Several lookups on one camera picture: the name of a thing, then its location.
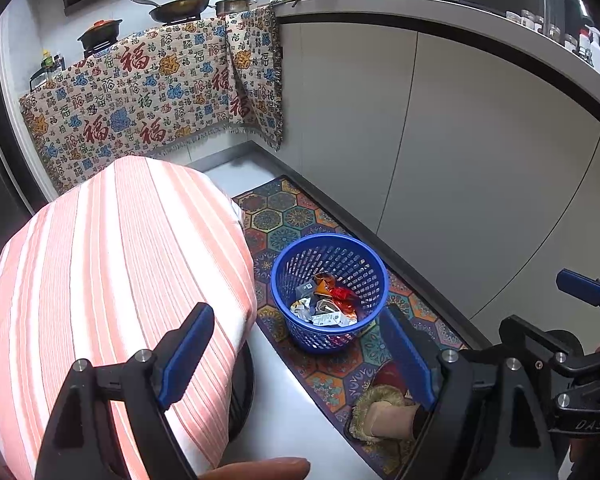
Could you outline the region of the right hand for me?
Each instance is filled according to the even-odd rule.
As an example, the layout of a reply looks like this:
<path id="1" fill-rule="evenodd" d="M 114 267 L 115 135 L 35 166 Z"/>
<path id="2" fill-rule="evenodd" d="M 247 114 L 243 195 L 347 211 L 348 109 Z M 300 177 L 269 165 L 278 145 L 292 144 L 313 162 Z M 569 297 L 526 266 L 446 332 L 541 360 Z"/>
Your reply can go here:
<path id="1" fill-rule="evenodd" d="M 600 437 L 572 439 L 569 479 L 600 479 Z"/>

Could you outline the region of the left hand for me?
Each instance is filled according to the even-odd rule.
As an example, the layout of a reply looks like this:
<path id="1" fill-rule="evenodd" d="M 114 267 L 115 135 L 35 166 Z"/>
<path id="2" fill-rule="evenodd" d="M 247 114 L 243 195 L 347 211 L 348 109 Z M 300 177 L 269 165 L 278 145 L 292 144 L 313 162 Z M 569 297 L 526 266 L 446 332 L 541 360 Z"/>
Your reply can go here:
<path id="1" fill-rule="evenodd" d="M 303 457 L 279 457 L 272 460 L 228 464 L 210 470 L 200 480 L 303 480 L 311 463 Z"/>

